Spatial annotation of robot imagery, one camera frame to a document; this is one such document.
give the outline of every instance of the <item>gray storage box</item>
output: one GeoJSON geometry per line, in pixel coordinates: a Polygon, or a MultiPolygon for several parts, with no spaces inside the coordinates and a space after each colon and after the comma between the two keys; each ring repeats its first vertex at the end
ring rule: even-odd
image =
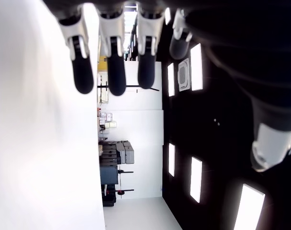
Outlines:
{"type": "Polygon", "coordinates": [[[132,146],[125,146],[125,162],[127,164],[134,164],[134,149],[132,146]]]}
{"type": "Polygon", "coordinates": [[[103,145],[103,149],[104,150],[115,150],[116,149],[116,145],[103,145]]]}
{"type": "Polygon", "coordinates": [[[125,149],[122,143],[117,143],[116,144],[116,149],[117,151],[120,152],[120,156],[121,156],[121,164],[125,164],[125,149]]]}
{"type": "Polygon", "coordinates": [[[123,143],[123,145],[126,147],[126,146],[132,146],[131,143],[128,141],[128,142],[125,142],[123,143]]]}
{"type": "Polygon", "coordinates": [[[104,154],[101,156],[102,159],[114,159],[117,158],[117,154],[104,154]]]}
{"type": "Polygon", "coordinates": [[[117,150],[115,149],[103,149],[102,155],[111,155],[111,154],[117,154],[117,150]]]}
{"type": "Polygon", "coordinates": [[[100,162],[100,166],[116,166],[117,167],[117,162],[100,162]]]}

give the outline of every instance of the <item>white surface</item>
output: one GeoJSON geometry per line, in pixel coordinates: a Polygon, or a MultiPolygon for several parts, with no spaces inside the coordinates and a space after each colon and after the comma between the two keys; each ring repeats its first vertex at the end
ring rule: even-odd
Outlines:
{"type": "Polygon", "coordinates": [[[128,140],[134,149],[134,164],[121,165],[132,174],[122,174],[122,189],[135,189],[122,199],[162,196],[163,111],[110,111],[117,128],[108,140],[128,140]]]}
{"type": "Polygon", "coordinates": [[[165,10],[165,22],[166,22],[166,25],[168,25],[170,20],[171,20],[171,13],[170,13],[170,8],[168,7],[165,10]]]}
{"type": "Polygon", "coordinates": [[[169,144],[169,173],[174,176],[175,146],[169,144]]]}
{"type": "Polygon", "coordinates": [[[110,128],[108,140],[128,140],[132,147],[164,144],[162,110],[109,111],[117,128],[110,128]]]}
{"type": "Polygon", "coordinates": [[[198,203],[201,196],[201,181],[202,181],[202,161],[192,158],[191,160],[191,181],[190,181],[190,195],[198,203]]]}
{"type": "Polygon", "coordinates": [[[136,199],[162,196],[162,146],[133,147],[134,164],[120,165],[124,171],[134,173],[121,174],[122,189],[134,189],[117,199],[136,199]]]}
{"type": "Polygon", "coordinates": [[[104,207],[104,217],[106,230],[181,230],[161,197],[117,200],[104,207]]]}
{"type": "Polygon", "coordinates": [[[201,90],[203,89],[201,44],[196,45],[190,50],[190,56],[192,90],[201,90]]]}
{"type": "MultiPolygon", "coordinates": [[[[138,62],[124,62],[126,85],[139,85],[137,79],[138,62]]],[[[102,110],[128,111],[128,110],[162,110],[162,83],[161,83],[161,63],[155,63],[155,80],[152,88],[154,90],[144,90],[140,87],[126,88],[121,96],[108,94],[108,104],[100,105],[102,110]]]]}
{"type": "Polygon", "coordinates": [[[169,92],[169,97],[174,96],[174,68],[173,68],[173,63],[168,66],[168,92],[169,92]]]}
{"type": "Polygon", "coordinates": [[[255,230],[265,194],[243,184],[242,194],[234,230],[255,230]]]}
{"type": "MultiPolygon", "coordinates": [[[[85,9],[96,72],[98,18],[85,9]]],[[[0,1],[0,230],[103,230],[96,93],[39,0],[0,1]]]]}

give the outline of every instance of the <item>ceiling light panel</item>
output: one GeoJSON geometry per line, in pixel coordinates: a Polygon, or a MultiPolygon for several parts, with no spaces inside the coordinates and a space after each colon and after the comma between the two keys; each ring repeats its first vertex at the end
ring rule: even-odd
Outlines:
{"type": "Polygon", "coordinates": [[[203,89],[202,52],[198,44],[190,50],[191,56],[191,84],[192,90],[203,89]]]}
{"type": "Polygon", "coordinates": [[[201,181],[202,181],[202,161],[195,157],[191,160],[191,181],[190,181],[190,195],[198,203],[201,197],[201,181]]]}
{"type": "Polygon", "coordinates": [[[243,184],[234,230],[255,230],[264,203],[265,194],[243,184]]]}

